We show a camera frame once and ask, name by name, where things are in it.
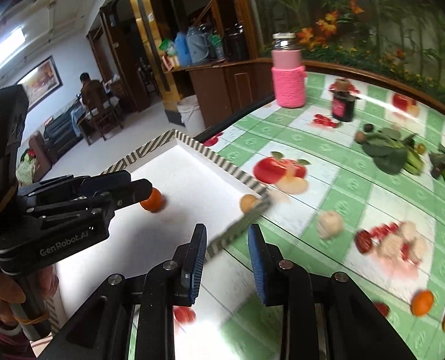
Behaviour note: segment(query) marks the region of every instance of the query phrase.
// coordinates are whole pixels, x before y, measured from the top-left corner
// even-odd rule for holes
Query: plant mural
[[[303,57],[406,83],[445,104],[445,14],[433,0],[252,0],[262,55],[295,32]]]

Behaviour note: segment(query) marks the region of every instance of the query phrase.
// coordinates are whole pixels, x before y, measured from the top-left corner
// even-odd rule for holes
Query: ceiling light
[[[24,40],[22,28],[19,27],[0,43],[0,66],[9,60],[9,57],[24,43]]]

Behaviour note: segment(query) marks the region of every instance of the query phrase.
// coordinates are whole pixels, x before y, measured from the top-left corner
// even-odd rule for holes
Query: person
[[[44,298],[53,296],[59,285],[54,266],[39,270],[38,278],[41,295]],[[18,284],[0,272],[0,352],[4,360],[36,358],[8,305],[8,303],[23,303],[25,298]]]
[[[104,108],[109,107],[109,102],[116,107],[118,105],[119,99],[116,97],[108,100],[106,91],[101,81],[96,79],[91,79],[89,73],[82,73],[79,77],[82,88],[81,88],[81,103],[86,106],[88,112],[86,114],[86,119],[90,120],[93,116],[98,115],[98,107],[101,105]]]

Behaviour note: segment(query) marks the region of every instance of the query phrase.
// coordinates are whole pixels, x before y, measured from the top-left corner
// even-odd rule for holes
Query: dark jar
[[[332,117],[341,122],[351,122],[354,119],[356,98],[349,93],[350,86],[348,80],[337,79],[332,94]]]

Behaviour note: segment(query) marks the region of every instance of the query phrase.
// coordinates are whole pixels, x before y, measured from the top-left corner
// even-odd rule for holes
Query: wooden cabinet
[[[194,70],[190,76],[206,127],[214,126],[233,114],[223,69]]]
[[[206,127],[272,94],[271,66],[271,63],[252,60],[190,68]]]

